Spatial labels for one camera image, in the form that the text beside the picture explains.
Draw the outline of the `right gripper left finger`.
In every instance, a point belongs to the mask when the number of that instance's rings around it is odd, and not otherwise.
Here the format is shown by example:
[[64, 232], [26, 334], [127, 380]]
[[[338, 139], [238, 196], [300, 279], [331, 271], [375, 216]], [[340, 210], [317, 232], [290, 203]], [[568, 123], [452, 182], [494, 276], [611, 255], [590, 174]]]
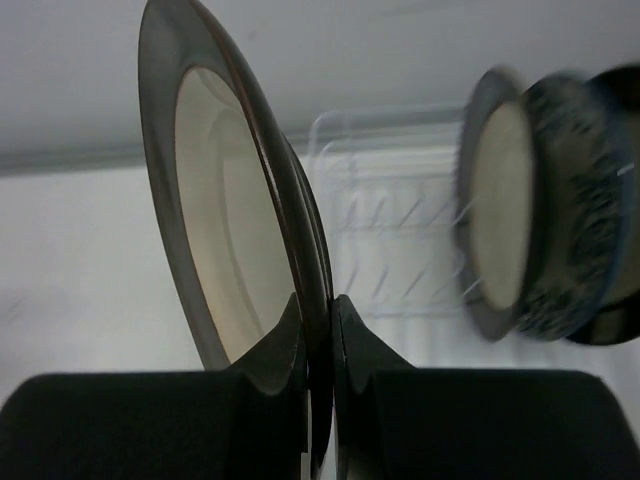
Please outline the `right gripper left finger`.
[[42, 374], [1, 410], [5, 479], [297, 479], [306, 449], [298, 301], [220, 371]]

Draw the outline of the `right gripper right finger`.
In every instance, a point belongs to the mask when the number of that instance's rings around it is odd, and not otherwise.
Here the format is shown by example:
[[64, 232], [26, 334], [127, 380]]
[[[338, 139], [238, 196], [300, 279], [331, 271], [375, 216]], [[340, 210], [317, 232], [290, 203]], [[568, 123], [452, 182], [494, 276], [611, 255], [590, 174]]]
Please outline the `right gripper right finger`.
[[599, 378], [417, 368], [331, 308], [341, 479], [635, 479], [639, 447]]

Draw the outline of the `grey rim plate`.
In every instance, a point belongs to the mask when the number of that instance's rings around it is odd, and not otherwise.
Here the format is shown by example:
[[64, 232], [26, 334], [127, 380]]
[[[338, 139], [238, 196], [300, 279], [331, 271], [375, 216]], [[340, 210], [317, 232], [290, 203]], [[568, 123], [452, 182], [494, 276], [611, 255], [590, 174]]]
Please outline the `grey rim plate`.
[[333, 409], [333, 286], [304, 169], [238, 46], [198, 1], [146, 4], [138, 87], [156, 218], [201, 362], [241, 367], [272, 394], [302, 360], [318, 477]]
[[455, 169], [459, 284], [480, 334], [512, 331], [539, 266], [532, 245], [538, 207], [532, 128], [517, 76], [498, 66], [466, 104]]

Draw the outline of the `blue floral plate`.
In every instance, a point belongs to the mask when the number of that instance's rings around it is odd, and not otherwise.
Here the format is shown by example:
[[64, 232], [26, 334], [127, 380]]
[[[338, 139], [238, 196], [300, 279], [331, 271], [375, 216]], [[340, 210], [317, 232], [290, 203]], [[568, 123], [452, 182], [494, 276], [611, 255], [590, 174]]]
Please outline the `blue floral plate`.
[[550, 195], [549, 230], [517, 328], [555, 341], [588, 323], [615, 283], [635, 205], [634, 149], [615, 96], [581, 74], [550, 74], [525, 100]]

